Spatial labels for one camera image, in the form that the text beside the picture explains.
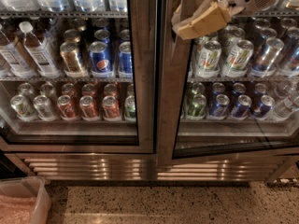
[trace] beverage cooler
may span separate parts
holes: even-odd
[[[223,22],[215,4],[188,20],[198,1],[163,2],[160,175],[273,182],[299,160],[298,7],[229,0],[245,10],[213,31]]]
[[[153,166],[156,0],[1,0],[0,151],[47,179]]]

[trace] robotic arm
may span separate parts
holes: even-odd
[[[179,21],[180,7],[178,7],[172,19],[173,30],[182,39],[194,39],[220,30],[234,15],[240,12],[251,16],[273,6],[277,1],[196,0],[198,8],[193,16],[185,21]]]

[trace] plastic bottle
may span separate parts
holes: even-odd
[[[10,31],[6,31],[0,24],[0,53],[18,77],[20,73],[34,71],[35,62],[28,54],[19,38]]]
[[[57,74],[59,68],[55,54],[45,36],[35,31],[28,21],[21,22],[19,26],[24,33],[23,44],[36,61],[42,76],[52,77]]]
[[[280,100],[274,107],[271,119],[283,121],[299,110],[299,93],[294,91],[287,98]]]

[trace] iced tea bottle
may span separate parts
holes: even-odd
[[[0,53],[13,72],[23,73],[35,70],[35,62],[19,38],[0,24]]]
[[[37,63],[39,70],[44,73],[43,76],[51,76],[47,74],[57,72],[59,67],[55,53],[45,36],[34,30],[28,21],[21,22],[19,26],[24,33],[23,44]]]

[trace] refrigerator glass door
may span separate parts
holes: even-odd
[[[75,7],[66,13],[38,10],[29,18],[26,12],[0,12],[13,21],[20,46],[20,22],[36,24],[32,17],[40,17],[36,28],[47,24],[40,29],[59,61],[50,72],[31,60],[29,75],[6,64],[0,115],[9,145],[2,149],[152,151],[156,0],[103,1],[105,9],[93,12],[80,11],[78,0],[69,0]],[[9,62],[4,49],[1,54]]]

